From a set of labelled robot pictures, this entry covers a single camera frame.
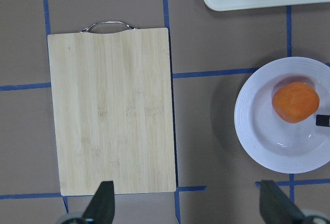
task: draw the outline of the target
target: blue tape line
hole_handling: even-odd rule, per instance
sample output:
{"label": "blue tape line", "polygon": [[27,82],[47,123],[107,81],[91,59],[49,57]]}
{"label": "blue tape line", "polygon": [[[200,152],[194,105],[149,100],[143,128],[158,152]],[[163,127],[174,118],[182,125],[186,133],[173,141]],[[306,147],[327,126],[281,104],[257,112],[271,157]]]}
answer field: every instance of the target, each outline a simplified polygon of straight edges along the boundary
{"label": "blue tape line", "polygon": [[31,199],[31,198],[54,198],[62,197],[60,193],[36,193],[36,194],[17,194],[17,195],[0,195],[3,199]]}
{"label": "blue tape line", "polygon": [[164,25],[170,31],[169,0],[163,0]]}
{"label": "blue tape line", "polygon": [[0,86],[0,91],[13,91],[13,90],[25,90],[25,89],[42,89],[50,88],[52,85],[50,82],[24,84],[24,85],[7,85]]}
{"label": "blue tape line", "polygon": [[178,221],[178,224],[181,224],[179,191],[174,192],[174,203],[175,203],[175,216]]}
{"label": "blue tape line", "polygon": [[184,186],[178,187],[176,189],[178,192],[197,192],[197,191],[205,191],[206,186]]}
{"label": "blue tape line", "polygon": [[289,174],[289,182],[290,182],[290,192],[289,197],[292,202],[294,202],[294,174]]}
{"label": "blue tape line", "polygon": [[64,202],[65,210],[68,213],[69,212],[69,204],[68,204],[68,197],[67,196],[63,196],[63,202]]}
{"label": "blue tape line", "polygon": [[309,185],[309,184],[330,184],[330,179],[297,180],[294,182],[294,185]]}
{"label": "blue tape line", "polygon": [[237,68],[237,69],[234,69],[234,70],[174,73],[173,78],[189,78],[189,77],[225,76],[225,75],[235,75],[235,74],[248,74],[248,73],[256,72],[257,69],[259,69],[259,68]]}
{"label": "blue tape line", "polygon": [[43,0],[43,10],[45,16],[45,29],[46,29],[46,36],[51,34],[51,23],[50,23],[50,12],[48,6],[48,0]]}
{"label": "blue tape line", "polygon": [[292,15],[291,6],[286,6],[287,17],[287,56],[292,57]]}

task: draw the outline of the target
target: cutting board handle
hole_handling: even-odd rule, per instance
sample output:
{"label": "cutting board handle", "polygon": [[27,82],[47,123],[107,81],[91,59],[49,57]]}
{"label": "cutting board handle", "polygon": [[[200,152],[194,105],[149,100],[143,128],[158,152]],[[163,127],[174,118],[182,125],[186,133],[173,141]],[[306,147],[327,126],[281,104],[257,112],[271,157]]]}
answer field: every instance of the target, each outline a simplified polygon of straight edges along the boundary
{"label": "cutting board handle", "polygon": [[127,27],[128,29],[132,29],[132,30],[137,29],[136,27],[132,27],[132,26],[127,25],[127,24],[125,24],[123,22],[118,22],[118,21],[111,22],[111,21],[108,21],[108,22],[97,22],[97,23],[93,23],[92,25],[90,25],[89,27],[86,27],[85,29],[81,30],[80,32],[89,32],[89,30],[91,30],[92,27],[94,27],[96,25],[99,25],[99,24],[122,24],[125,27]]}

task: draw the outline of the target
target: wooden cutting board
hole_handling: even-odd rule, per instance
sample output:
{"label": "wooden cutting board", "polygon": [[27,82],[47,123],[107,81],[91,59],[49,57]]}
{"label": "wooden cutting board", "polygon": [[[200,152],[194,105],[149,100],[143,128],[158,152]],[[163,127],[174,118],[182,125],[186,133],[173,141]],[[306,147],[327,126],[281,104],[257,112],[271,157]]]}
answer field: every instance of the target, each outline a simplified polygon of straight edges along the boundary
{"label": "wooden cutting board", "polygon": [[173,192],[166,28],[48,36],[61,194]]}

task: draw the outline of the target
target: table surface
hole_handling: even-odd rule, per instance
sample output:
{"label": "table surface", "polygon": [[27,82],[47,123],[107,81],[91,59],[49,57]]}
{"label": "table surface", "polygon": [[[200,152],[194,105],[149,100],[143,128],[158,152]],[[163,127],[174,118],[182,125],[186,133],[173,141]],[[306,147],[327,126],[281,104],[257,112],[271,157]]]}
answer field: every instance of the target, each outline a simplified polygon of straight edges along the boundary
{"label": "table surface", "polygon": [[91,199],[59,194],[46,39],[106,20],[170,30],[178,186],[174,193],[116,195],[113,223],[263,223],[256,187],[262,179],[278,182],[300,208],[330,215],[329,164],[296,175],[260,166],[240,145],[233,115],[240,88],[266,63],[286,56],[330,63],[330,4],[225,12],[203,0],[0,4],[4,223],[55,223],[67,211],[83,211]]}

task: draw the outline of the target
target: peeled orange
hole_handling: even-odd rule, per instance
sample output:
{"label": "peeled orange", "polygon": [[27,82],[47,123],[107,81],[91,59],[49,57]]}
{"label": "peeled orange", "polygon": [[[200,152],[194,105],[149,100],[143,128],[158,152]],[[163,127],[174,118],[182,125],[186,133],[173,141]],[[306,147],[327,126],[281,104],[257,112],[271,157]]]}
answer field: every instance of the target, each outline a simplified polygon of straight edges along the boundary
{"label": "peeled orange", "polygon": [[319,108],[320,98],[315,90],[303,82],[292,82],[280,88],[273,96],[275,112],[286,122],[298,123]]}

